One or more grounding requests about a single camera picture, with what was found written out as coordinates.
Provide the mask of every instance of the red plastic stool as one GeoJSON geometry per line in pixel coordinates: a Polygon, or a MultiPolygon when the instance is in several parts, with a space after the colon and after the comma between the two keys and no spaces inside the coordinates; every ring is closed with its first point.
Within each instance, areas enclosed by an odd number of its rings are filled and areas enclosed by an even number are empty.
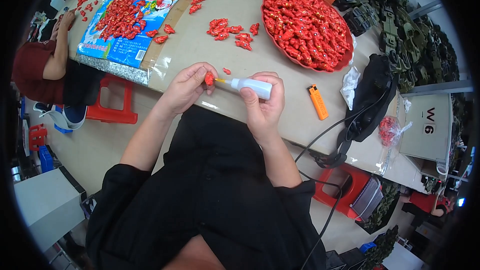
{"type": "Polygon", "coordinates": [[[125,85],[125,93],[123,94],[123,109],[108,109],[100,105],[100,92],[94,105],[87,107],[86,119],[100,120],[106,123],[137,123],[138,114],[130,110],[132,106],[132,87],[133,82],[117,77],[115,75],[106,74],[100,81],[100,89],[108,87],[111,81],[121,82],[125,85]]]}
{"type": "MultiPolygon", "coordinates": [[[[346,163],[343,163],[337,169],[347,172],[352,177],[352,184],[348,191],[345,194],[342,194],[342,198],[338,202],[338,205],[335,209],[348,218],[357,219],[359,215],[350,207],[350,205],[353,204],[353,202],[360,195],[360,192],[363,190],[363,187],[369,181],[371,175],[346,163]]],[[[318,180],[321,180],[322,182],[327,182],[333,170],[334,169],[325,169],[318,180]]],[[[322,190],[323,187],[323,183],[315,183],[316,190],[313,198],[323,204],[328,205],[329,207],[333,207],[337,199],[326,194],[322,190]]]]}
{"type": "Polygon", "coordinates": [[[28,147],[31,151],[37,152],[40,146],[45,145],[45,137],[47,136],[47,129],[43,128],[43,123],[32,126],[28,129],[28,147]]]}

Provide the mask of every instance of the red shirt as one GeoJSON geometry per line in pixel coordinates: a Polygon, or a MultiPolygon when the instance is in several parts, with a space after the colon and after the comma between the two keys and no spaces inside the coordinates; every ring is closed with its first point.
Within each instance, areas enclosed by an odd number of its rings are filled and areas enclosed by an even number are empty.
{"type": "MultiPolygon", "coordinates": [[[[426,195],[414,191],[410,196],[410,202],[425,212],[430,213],[432,211],[432,207],[434,206],[435,198],[437,198],[436,194],[426,195]]],[[[447,198],[444,197],[442,200],[438,200],[436,205],[444,205],[447,207],[447,198]]]]}
{"type": "Polygon", "coordinates": [[[43,79],[43,69],[57,42],[46,40],[27,42],[17,51],[11,78],[26,97],[45,104],[63,103],[65,77],[59,80],[43,79]]]}

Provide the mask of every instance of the floor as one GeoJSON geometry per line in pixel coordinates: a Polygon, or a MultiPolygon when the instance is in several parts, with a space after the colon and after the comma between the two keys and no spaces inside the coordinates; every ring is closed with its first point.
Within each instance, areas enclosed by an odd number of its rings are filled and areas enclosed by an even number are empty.
{"type": "MultiPolygon", "coordinates": [[[[110,85],[108,88],[102,88],[101,92],[103,106],[117,109],[122,107],[123,89],[121,86],[110,85]]],[[[47,143],[89,195],[101,189],[105,172],[119,162],[128,141],[160,96],[161,94],[156,91],[135,85],[132,95],[132,110],[138,114],[138,122],[135,125],[86,120],[80,129],[64,135],[53,127],[50,117],[37,117],[39,112],[32,110],[33,102],[30,100],[26,102],[26,112],[30,114],[31,125],[44,123],[48,129],[47,143]]],[[[166,135],[155,166],[156,170],[163,166],[163,153],[167,152],[169,148],[179,119],[180,117],[175,118],[166,135]]],[[[294,157],[301,152],[299,147],[288,142],[286,145],[294,157]]],[[[303,156],[297,164],[298,168],[306,174],[313,177],[320,176],[321,169],[309,155],[303,156]]],[[[343,179],[344,177],[339,173],[333,177],[332,181],[340,182],[343,179]]],[[[322,238],[325,248],[327,251],[336,250],[338,253],[343,253],[354,247],[360,247],[363,243],[373,241],[378,234],[394,225],[398,225],[400,235],[405,236],[410,229],[413,215],[403,212],[401,207],[402,203],[398,203],[388,225],[373,235],[369,235],[356,225],[354,220],[334,212],[322,238]]],[[[329,213],[330,207],[312,199],[310,215],[318,232],[322,230],[329,213]]]]}

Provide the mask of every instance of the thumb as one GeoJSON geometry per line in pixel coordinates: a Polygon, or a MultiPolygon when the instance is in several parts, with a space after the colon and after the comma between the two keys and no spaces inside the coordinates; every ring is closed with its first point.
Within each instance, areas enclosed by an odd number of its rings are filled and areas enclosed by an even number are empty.
{"type": "Polygon", "coordinates": [[[196,89],[198,86],[202,84],[202,82],[205,80],[205,75],[207,74],[207,69],[205,67],[201,66],[198,68],[198,71],[195,72],[187,81],[186,83],[188,84],[189,88],[192,90],[196,89]]]}
{"type": "Polygon", "coordinates": [[[263,116],[262,110],[260,109],[260,103],[258,102],[258,96],[255,94],[254,90],[249,87],[243,87],[240,89],[240,95],[247,107],[247,114],[255,118],[263,116]]]}

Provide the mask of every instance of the orange lighter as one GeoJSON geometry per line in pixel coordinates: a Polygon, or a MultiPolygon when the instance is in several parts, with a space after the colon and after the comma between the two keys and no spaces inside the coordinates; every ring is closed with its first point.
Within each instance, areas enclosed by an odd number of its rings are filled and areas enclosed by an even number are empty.
{"type": "Polygon", "coordinates": [[[310,98],[315,106],[315,110],[317,110],[318,117],[320,120],[324,120],[328,117],[328,112],[327,108],[325,107],[324,100],[317,89],[317,85],[313,84],[308,87],[307,90],[310,93],[310,98]]]}

